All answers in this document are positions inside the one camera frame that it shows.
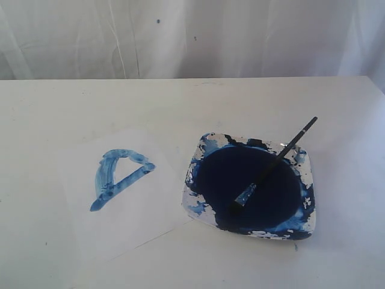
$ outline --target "paintbrush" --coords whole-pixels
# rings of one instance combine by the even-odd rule
[[[231,214],[239,214],[243,211],[247,200],[254,194],[257,186],[264,182],[266,177],[274,170],[274,168],[281,162],[283,157],[294,148],[295,144],[302,138],[305,132],[317,121],[317,117],[313,117],[311,121],[290,141],[289,144],[278,154],[274,161],[272,161],[265,170],[260,173],[254,182],[252,182],[229,206]]]

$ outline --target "white paper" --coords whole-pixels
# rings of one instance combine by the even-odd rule
[[[99,161],[111,149],[138,152],[156,168],[91,212]],[[58,166],[83,262],[112,259],[190,220],[180,205],[183,184],[144,131],[130,129],[62,151]],[[119,159],[115,184],[139,167]]]

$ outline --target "table surface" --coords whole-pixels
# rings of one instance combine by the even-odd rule
[[[385,282],[385,97],[364,76],[0,81],[0,288],[380,288]],[[157,138],[181,188],[206,132],[300,141],[313,236],[274,241],[190,221],[81,266],[52,155],[125,128]]]

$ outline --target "square plate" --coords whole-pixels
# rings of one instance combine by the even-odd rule
[[[295,146],[249,198],[240,216],[228,206],[284,148],[284,144],[210,133],[189,165],[182,205],[188,215],[252,237],[300,240],[315,227],[315,198],[307,152]]]

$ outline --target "white curtain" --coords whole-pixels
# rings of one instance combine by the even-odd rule
[[[383,0],[0,0],[0,79],[368,75]]]

